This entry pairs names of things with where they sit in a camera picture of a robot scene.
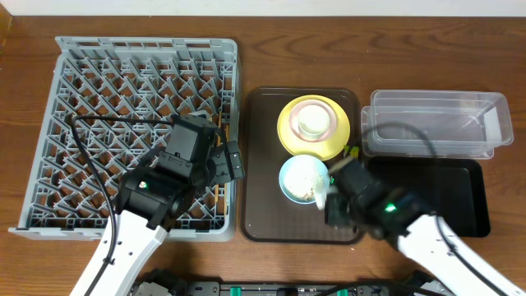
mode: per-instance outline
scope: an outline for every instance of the bowl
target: bowl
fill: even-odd
[[[279,188],[291,201],[307,205],[322,203],[329,189],[329,171],[321,160],[310,155],[288,159],[279,171]]]
[[[329,130],[329,124],[329,113],[321,106],[309,105],[299,110],[299,133],[308,140],[318,140]]]
[[[324,121],[329,119],[328,127],[323,132],[308,131],[305,127],[305,119],[301,120],[301,113],[305,113],[308,109],[318,108],[317,112],[325,111],[321,116],[324,117]],[[336,131],[338,125],[338,119],[336,118],[335,111],[324,101],[320,99],[306,99],[293,106],[288,117],[288,124],[294,136],[307,142],[320,142],[331,138]]]

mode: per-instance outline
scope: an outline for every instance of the black tray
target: black tray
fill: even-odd
[[[281,145],[278,116],[285,105],[302,95],[323,95],[338,103],[351,123],[351,137],[359,135],[359,103],[348,90],[260,88],[247,99],[244,122],[244,179],[241,231],[250,240],[281,243],[357,243],[362,233],[356,228],[336,229],[325,224],[324,211],[315,204],[299,205],[279,189],[278,175],[292,157]],[[326,161],[331,165],[342,154]]]
[[[416,192],[433,206],[436,203],[433,183],[438,180],[441,197],[438,210],[451,229],[461,237],[482,238],[490,233],[486,190],[477,161],[373,157],[367,168],[387,183]]]

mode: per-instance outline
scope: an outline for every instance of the gray plastic dish rack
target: gray plastic dish rack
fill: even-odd
[[[229,140],[238,138],[240,63],[231,39],[57,37],[54,70],[30,180],[17,228],[32,239],[102,237],[108,208],[73,141],[76,114],[168,119],[206,111]],[[171,127],[82,122],[77,130],[105,186],[153,146],[166,146]],[[235,231],[236,187],[206,188],[178,217],[168,240],[226,241]]]

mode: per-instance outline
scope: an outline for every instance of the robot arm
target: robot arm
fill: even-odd
[[[455,295],[526,295],[462,242],[442,218],[439,221],[447,239],[456,246],[457,253],[502,294],[483,283],[449,250],[436,226],[435,216],[421,215],[412,222],[407,228],[409,234],[398,237],[398,250],[430,271]]]
[[[327,224],[357,224],[373,238],[386,240],[455,295],[526,295],[463,243],[417,196],[386,186],[357,160],[345,160],[330,171],[336,187],[325,203]]]
[[[71,295],[127,294],[175,219],[191,206],[194,193],[244,176],[237,142],[226,142],[223,136],[223,145],[214,146],[215,134],[219,129],[205,118],[173,117],[166,149],[150,150],[119,181],[113,201],[117,244],[111,260],[106,259],[114,239],[108,223]],[[155,157],[157,162],[150,167]]]
[[[117,215],[117,240],[120,244],[115,247],[112,263],[104,270],[92,295],[124,295],[130,291],[139,271],[167,235],[163,227],[158,225],[155,229],[149,229],[147,223],[145,218],[127,210]],[[99,273],[108,254],[111,227],[111,223],[108,223],[95,254],[71,295],[84,295]]]

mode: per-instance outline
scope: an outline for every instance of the yellow plate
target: yellow plate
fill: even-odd
[[[293,134],[288,124],[288,117],[293,107],[306,99],[318,99],[328,104],[336,113],[336,131],[329,139],[319,142],[307,142]],[[325,161],[338,155],[344,146],[347,145],[351,133],[351,125],[348,122],[347,114],[332,99],[321,95],[304,95],[290,101],[278,118],[278,136],[283,147],[291,155],[312,155],[319,160]]]

